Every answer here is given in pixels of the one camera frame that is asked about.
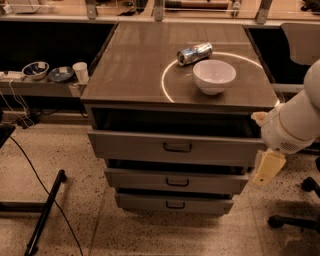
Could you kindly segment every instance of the drawer handle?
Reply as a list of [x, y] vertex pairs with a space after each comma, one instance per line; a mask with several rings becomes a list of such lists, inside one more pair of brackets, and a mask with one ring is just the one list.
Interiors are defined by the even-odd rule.
[[187, 179], [185, 183], [173, 183], [173, 182], [170, 182], [168, 178], [166, 178], [166, 183], [168, 186], [187, 187], [189, 186], [189, 179]]
[[183, 202], [181, 206], [175, 206], [175, 205], [170, 205], [168, 201], [166, 201], [166, 207], [168, 209], [179, 209], [179, 210], [182, 210], [186, 207], [186, 203]]
[[188, 144], [186, 145], [186, 147], [181, 147], [181, 144], [179, 146], [177, 146], [177, 144], [175, 144], [175, 146], [172, 144], [168, 144], [168, 143], [163, 143], [163, 148], [165, 151], [168, 152], [178, 152], [178, 153], [189, 153], [192, 151], [192, 144]]

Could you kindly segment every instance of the chair leg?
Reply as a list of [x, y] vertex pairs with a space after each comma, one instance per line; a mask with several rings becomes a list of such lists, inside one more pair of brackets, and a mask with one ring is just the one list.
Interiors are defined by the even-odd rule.
[[281, 228], [284, 224], [287, 224], [291, 226], [312, 229], [320, 234], [319, 218], [318, 221], [314, 221], [274, 215], [269, 218], [268, 223], [273, 228]]
[[306, 178], [302, 184], [301, 188], [306, 192], [311, 192], [314, 190], [318, 197], [320, 197], [320, 186], [315, 182], [315, 180], [311, 177]]

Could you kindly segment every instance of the cabinet top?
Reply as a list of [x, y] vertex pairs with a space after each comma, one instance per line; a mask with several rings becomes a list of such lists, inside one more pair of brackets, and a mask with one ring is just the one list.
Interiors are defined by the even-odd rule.
[[[210, 59], [231, 64], [231, 88], [210, 96], [193, 81], [194, 64], [178, 51], [209, 42]], [[120, 22], [81, 100], [87, 104], [178, 104], [233, 109], [272, 108], [278, 102], [240, 24]]]

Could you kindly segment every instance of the soda can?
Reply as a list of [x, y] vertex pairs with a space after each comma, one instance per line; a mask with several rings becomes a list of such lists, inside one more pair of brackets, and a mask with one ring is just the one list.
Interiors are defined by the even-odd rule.
[[179, 51], [177, 53], [177, 59], [180, 66], [185, 66], [203, 58], [209, 57], [211, 54], [212, 45], [210, 43], [203, 43]]

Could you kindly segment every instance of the terrazzo floor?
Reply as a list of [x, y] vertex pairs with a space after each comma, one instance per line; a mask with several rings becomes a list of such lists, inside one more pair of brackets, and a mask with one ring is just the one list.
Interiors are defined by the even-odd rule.
[[[291, 155], [266, 187], [250, 182], [224, 216], [124, 211], [105, 180], [104, 161], [97, 159], [87, 125], [37, 124], [18, 127], [12, 137], [26, 152], [50, 189], [60, 169], [67, 181], [56, 201], [79, 240], [83, 255], [224, 255], [318, 256], [320, 235], [313, 230], [269, 227], [274, 214], [315, 219], [320, 199], [300, 183], [313, 176], [320, 183], [316, 156]], [[9, 139], [0, 150], [0, 200], [43, 202], [47, 194], [17, 145]], [[39, 215], [1, 213], [0, 255], [23, 255]], [[38, 242], [36, 255], [81, 255], [56, 205]]]

